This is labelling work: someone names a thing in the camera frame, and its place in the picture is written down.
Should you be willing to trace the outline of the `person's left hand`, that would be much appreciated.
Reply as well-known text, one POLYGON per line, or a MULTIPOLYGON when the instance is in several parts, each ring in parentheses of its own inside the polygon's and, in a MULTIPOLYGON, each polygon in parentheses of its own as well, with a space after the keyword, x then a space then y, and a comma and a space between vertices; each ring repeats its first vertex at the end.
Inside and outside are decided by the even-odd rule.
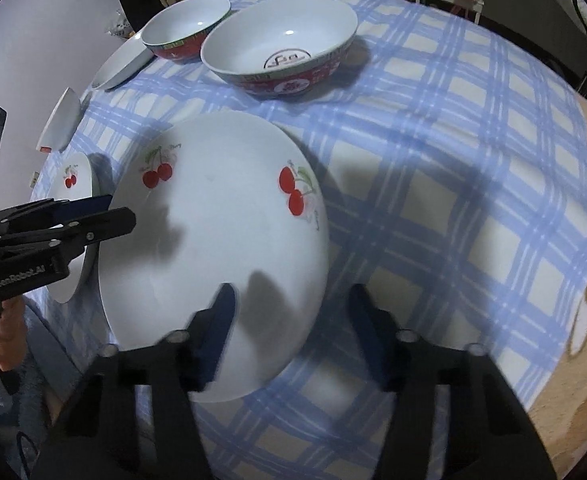
POLYGON ((5 300, 0 315, 0 370, 10 372, 25 359, 28 351, 25 324, 25 302, 22 296, 5 300))

